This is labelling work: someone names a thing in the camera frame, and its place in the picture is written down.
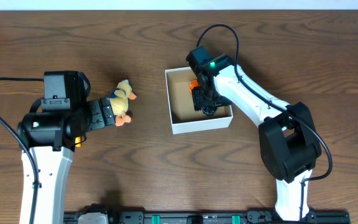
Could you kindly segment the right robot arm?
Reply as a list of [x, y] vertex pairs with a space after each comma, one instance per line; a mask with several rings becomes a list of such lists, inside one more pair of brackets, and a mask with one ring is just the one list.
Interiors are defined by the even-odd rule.
[[212, 58], [199, 46], [186, 61], [197, 77], [190, 86], [194, 109], [212, 116], [222, 106], [240, 108], [257, 126], [262, 161], [276, 180], [277, 215], [285, 221], [306, 220], [310, 210], [305, 180], [321, 155], [308, 107], [274, 97], [226, 54]]

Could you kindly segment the black round gear toy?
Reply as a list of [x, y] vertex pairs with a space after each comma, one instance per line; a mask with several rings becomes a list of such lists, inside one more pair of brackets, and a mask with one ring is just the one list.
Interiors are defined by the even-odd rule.
[[205, 106], [202, 107], [201, 110], [206, 116], [213, 116], [214, 114], [216, 114], [218, 107]]

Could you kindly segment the white cardboard box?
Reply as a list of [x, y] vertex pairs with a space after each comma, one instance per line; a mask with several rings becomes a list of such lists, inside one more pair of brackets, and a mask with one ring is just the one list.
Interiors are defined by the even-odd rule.
[[218, 108], [212, 116], [194, 110], [189, 84], [195, 79], [195, 74], [190, 67], [166, 70], [165, 79], [173, 134], [227, 128], [230, 125], [233, 119], [230, 106]]

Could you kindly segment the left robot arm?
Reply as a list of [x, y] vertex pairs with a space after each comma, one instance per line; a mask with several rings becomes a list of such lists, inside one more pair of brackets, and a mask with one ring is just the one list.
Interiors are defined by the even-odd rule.
[[82, 72], [44, 73], [44, 97], [32, 105], [17, 128], [25, 146], [21, 223], [63, 223], [76, 147], [87, 132], [114, 125], [109, 99], [88, 101], [90, 89]]

